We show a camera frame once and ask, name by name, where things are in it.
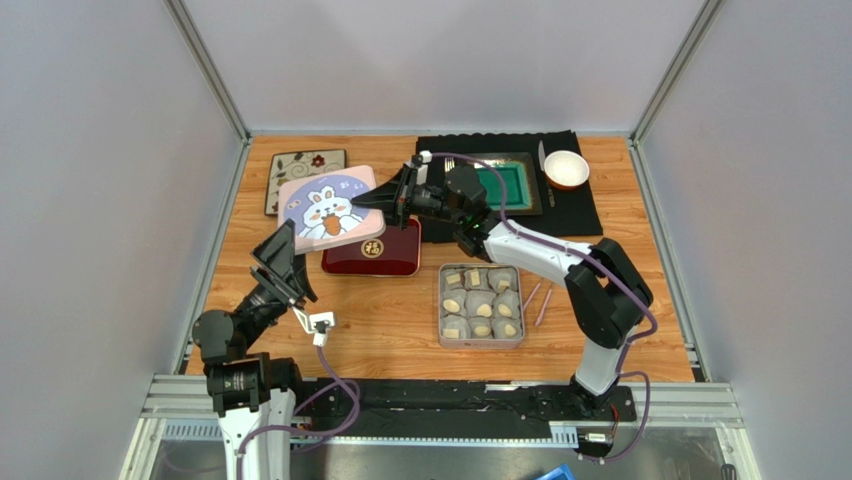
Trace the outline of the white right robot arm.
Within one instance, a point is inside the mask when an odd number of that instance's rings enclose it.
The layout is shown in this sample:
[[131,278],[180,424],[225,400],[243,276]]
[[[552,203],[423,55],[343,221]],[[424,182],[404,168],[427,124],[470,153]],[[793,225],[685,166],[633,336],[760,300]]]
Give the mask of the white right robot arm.
[[591,402],[617,385],[626,351],[638,327],[653,318],[653,294],[622,246],[564,241],[524,228],[494,211],[476,168],[459,164],[441,186],[428,185],[418,168],[404,165],[386,183],[356,196],[357,207],[377,210],[389,226],[410,216],[443,221],[469,257],[509,265],[565,287],[586,341],[571,386]]

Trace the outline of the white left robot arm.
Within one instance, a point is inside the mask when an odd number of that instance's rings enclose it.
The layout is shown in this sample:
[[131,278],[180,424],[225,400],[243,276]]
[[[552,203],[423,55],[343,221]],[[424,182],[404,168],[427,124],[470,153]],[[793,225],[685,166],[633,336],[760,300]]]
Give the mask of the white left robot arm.
[[302,377],[291,358],[273,359],[250,347],[288,312],[310,323],[305,305],[316,300],[304,255],[296,252],[288,220],[252,252],[255,287],[231,311],[207,310],[193,322],[207,393],[218,417],[230,479],[287,479],[290,423]]

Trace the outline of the pink metal tin box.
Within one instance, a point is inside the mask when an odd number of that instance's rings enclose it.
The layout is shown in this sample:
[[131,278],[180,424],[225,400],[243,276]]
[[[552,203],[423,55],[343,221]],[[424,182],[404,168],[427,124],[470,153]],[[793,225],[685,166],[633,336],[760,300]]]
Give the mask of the pink metal tin box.
[[[466,286],[465,271],[478,268],[483,277],[483,287],[471,289]],[[444,276],[449,272],[459,272],[463,277],[462,285],[447,286]],[[511,288],[498,292],[496,287],[501,279],[509,280]],[[457,301],[462,309],[458,314],[445,313],[442,309],[442,301],[453,299]],[[490,318],[476,315],[479,305],[490,304],[493,315]],[[500,303],[510,305],[514,309],[515,316],[506,318],[496,312]],[[520,273],[515,267],[500,264],[445,264],[438,271],[437,287],[437,312],[438,312],[438,341],[447,349],[461,350],[508,350],[517,348],[526,337],[526,326],[524,314],[521,312],[523,303],[520,289]],[[514,338],[506,338],[503,326],[512,323],[518,329],[518,335]],[[487,325],[492,329],[489,338],[475,338],[472,328],[477,325]],[[442,335],[445,328],[456,328],[461,331],[459,339],[447,339]]]

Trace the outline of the pink handled metal tongs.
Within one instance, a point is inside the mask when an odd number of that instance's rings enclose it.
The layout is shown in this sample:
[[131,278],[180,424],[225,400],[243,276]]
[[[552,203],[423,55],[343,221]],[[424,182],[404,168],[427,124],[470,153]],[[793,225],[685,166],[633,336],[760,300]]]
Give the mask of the pink handled metal tongs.
[[534,327],[539,327],[543,323],[551,303],[553,290],[553,282],[545,284],[543,281],[539,281],[523,301],[521,312],[530,318]]

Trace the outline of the silver tin lid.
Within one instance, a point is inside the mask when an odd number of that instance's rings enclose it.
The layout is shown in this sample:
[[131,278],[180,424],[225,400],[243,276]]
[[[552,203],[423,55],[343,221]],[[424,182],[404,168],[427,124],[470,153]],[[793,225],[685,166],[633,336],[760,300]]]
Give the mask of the silver tin lid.
[[366,165],[289,181],[279,187],[278,224],[293,222],[296,254],[378,237],[386,228],[383,214],[353,203],[376,187],[375,172]]

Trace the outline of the red lacquer tray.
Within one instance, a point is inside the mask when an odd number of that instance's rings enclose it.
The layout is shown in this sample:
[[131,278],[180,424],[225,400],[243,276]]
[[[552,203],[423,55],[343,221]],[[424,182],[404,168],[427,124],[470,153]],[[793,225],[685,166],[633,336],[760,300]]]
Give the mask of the red lacquer tray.
[[378,237],[325,250],[322,270],[330,275],[410,277],[420,267],[421,223],[408,220],[407,227],[388,227]]

